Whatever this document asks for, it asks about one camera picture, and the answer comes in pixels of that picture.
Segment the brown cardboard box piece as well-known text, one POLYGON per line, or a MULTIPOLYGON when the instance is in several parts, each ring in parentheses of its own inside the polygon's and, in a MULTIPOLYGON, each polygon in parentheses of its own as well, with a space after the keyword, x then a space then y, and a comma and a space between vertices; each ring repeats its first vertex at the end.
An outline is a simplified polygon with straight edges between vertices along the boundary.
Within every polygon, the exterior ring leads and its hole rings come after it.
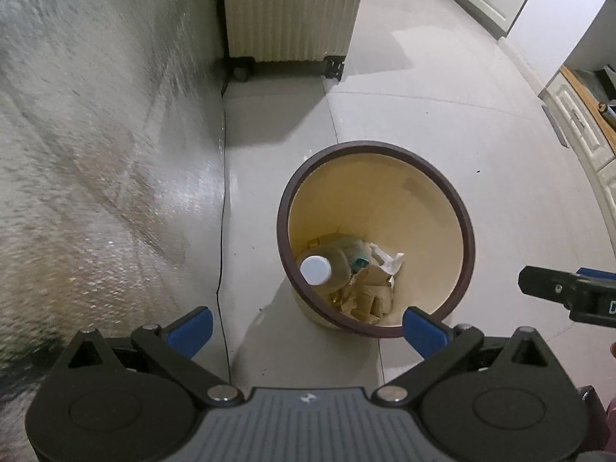
POLYGON ((334 308, 362 323, 377 324, 393 310, 395 277, 370 265, 352 275, 349 282, 331 295, 334 308))

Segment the white tissue wad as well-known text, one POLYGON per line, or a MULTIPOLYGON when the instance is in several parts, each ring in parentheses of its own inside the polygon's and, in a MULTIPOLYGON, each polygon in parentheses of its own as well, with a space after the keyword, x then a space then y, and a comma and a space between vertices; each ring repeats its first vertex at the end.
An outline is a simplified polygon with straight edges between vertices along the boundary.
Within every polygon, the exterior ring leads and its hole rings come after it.
POLYGON ((371 250, 371 270, 385 280, 396 276, 404 263, 404 254, 396 253, 391 256, 375 243, 370 243, 368 246, 371 250))

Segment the clear plastic bottle red label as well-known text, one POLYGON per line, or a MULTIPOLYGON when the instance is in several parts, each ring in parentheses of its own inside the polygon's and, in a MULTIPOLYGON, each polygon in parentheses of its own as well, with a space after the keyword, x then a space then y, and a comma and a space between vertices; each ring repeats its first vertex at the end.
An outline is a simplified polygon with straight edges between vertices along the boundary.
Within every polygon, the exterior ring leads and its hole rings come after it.
POLYGON ((316 238, 296 259, 306 283, 315 293, 333 306, 331 295, 342 289, 352 278, 350 260, 365 256, 371 260, 371 250, 361 238, 330 234, 316 238))

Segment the yellow trash bin brown rim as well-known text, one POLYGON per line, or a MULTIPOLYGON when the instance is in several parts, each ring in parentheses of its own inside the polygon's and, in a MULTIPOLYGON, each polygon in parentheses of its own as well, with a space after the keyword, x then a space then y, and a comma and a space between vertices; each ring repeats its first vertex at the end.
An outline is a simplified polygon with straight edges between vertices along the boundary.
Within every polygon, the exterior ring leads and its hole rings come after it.
POLYGON ((282 194, 276 231, 281 264, 304 315, 324 328, 368 338, 401 337, 410 306, 447 318, 464 298, 475 266, 472 221, 451 182, 421 156, 383 142, 333 145, 302 163, 282 194), (302 277, 300 254, 332 234, 403 256, 392 310, 380 322, 341 313, 302 277))

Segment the white low drawer bench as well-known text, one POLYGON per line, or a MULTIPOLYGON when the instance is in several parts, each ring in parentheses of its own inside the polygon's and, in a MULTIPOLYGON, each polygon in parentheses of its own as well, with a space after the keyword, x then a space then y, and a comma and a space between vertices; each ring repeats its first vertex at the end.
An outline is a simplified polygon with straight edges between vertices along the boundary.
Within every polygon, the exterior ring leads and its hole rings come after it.
POLYGON ((608 107, 566 66, 560 67, 540 98, 581 163, 615 246, 615 129, 603 117, 608 107))

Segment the cream ribbed suitcase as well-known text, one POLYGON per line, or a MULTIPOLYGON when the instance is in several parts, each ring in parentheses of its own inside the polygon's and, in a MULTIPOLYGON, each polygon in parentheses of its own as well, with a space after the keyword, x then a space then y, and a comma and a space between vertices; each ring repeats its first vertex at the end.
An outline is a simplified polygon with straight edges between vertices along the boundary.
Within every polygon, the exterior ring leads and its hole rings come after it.
POLYGON ((360 0, 223 0, 229 73, 240 81, 257 63, 323 63, 343 77, 360 0))

